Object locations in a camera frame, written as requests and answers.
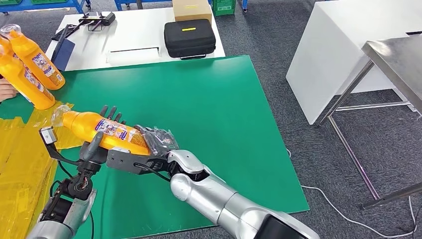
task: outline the black cable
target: black cable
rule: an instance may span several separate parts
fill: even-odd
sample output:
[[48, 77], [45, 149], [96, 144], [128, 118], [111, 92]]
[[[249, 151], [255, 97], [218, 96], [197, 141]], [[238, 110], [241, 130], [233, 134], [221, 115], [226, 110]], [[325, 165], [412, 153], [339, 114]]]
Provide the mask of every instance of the black cable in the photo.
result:
[[60, 168], [63, 170], [63, 172], [65, 172], [67, 174], [67, 176], [69, 176], [69, 178], [72, 178], [72, 175], [65, 169], [65, 167], [63, 167], [62, 162], [58, 161]]
[[94, 217], [92, 216], [92, 212], [90, 211], [91, 216], [91, 239], [94, 239]]
[[51, 184], [51, 186], [50, 186], [50, 197], [53, 197], [53, 187], [56, 183], [58, 183], [60, 185], [61, 182], [59, 180], [56, 180], [56, 181], [54, 181], [53, 184]]
[[415, 217], [415, 226], [413, 227], [413, 233], [412, 233], [412, 239], [415, 239], [414, 238], [414, 235], [415, 235], [415, 229], [416, 229], [416, 223], [418, 222], [417, 220], [418, 220], [418, 215], [419, 215], [419, 211], [421, 210], [421, 208], [422, 208], [422, 205], [419, 207], [419, 209], [418, 209], [418, 212], [416, 213], [416, 217]]
[[146, 166], [146, 165], [145, 165], [145, 164], [143, 164], [143, 163], [135, 163], [134, 165], [135, 165], [135, 167], [137, 167], [137, 166], [143, 167], [143, 168], [147, 169], [148, 171], [150, 171], [150, 172], [152, 172], [152, 173], [155, 173], [158, 177], [160, 177], [160, 178], [162, 178], [162, 179], [166, 180], [167, 182], [170, 182], [170, 179], [169, 179], [169, 178], [167, 178], [167, 177], [163, 176], [161, 173], [159, 173], [159, 172], [155, 171], [154, 169], [152, 169], [152, 168], [150, 168], [150, 167]]

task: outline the orange bottle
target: orange bottle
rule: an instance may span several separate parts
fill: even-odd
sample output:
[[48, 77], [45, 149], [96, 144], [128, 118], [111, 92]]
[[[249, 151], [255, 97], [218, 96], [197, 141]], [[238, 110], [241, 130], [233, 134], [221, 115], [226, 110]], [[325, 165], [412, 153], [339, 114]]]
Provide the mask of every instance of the orange bottle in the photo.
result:
[[91, 142], [97, 132], [103, 132], [100, 147], [124, 148], [132, 154], [149, 155], [149, 148], [138, 130], [106, 119], [93, 112], [71, 111], [69, 107], [59, 106], [54, 112], [52, 123], [69, 128], [78, 138]]
[[16, 55], [46, 88], [58, 90], [64, 86], [63, 75], [40, 47], [22, 34], [20, 26], [15, 24], [5, 25], [0, 29], [0, 32], [9, 39]]
[[0, 74], [2, 74], [35, 108], [45, 110], [55, 103], [54, 96], [28, 72], [23, 63], [0, 46]]

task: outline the green mat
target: green mat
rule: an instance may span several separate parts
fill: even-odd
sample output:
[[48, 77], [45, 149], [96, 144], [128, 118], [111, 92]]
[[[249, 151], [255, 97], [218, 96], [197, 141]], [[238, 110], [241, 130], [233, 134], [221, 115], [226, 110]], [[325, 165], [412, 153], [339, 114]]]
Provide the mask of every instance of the green mat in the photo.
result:
[[[256, 203], [288, 213], [309, 209], [249, 56], [63, 75], [66, 85], [53, 94], [75, 104], [74, 110], [98, 112], [103, 105], [117, 106], [128, 125], [170, 129], [182, 149]], [[0, 118], [27, 120], [31, 111], [19, 96], [0, 105]], [[78, 153], [78, 148], [63, 151], [73, 160]], [[76, 172], [72, 165], [65, 167]], [[56, 179], [64, 177], [58, 169]], [[97, 239], [211, 226], [153, 174], [134, 175], [104, 165], [93, 182], [98, 191], [92, 209]], [[88, 219], [76, 238], [90, 235]]]

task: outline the human hand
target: human hand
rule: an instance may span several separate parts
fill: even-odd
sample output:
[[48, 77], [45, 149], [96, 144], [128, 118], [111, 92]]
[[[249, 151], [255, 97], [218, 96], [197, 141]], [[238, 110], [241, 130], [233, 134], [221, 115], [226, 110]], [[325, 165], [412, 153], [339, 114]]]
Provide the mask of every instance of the human hand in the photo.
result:
[[0, 79], [0, 102], [13, 98], [18, 91], [5, 78]]

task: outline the black zipper case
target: black zipper case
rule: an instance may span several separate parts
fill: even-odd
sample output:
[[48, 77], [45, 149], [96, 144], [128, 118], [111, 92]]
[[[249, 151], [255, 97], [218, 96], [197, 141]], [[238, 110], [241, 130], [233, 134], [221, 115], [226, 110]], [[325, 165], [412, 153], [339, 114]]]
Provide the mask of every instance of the black zipper case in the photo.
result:
[[207, 19], [166, 23], [164, 42], [173, 58], [201, 58], [215, 50], [215, 35]]

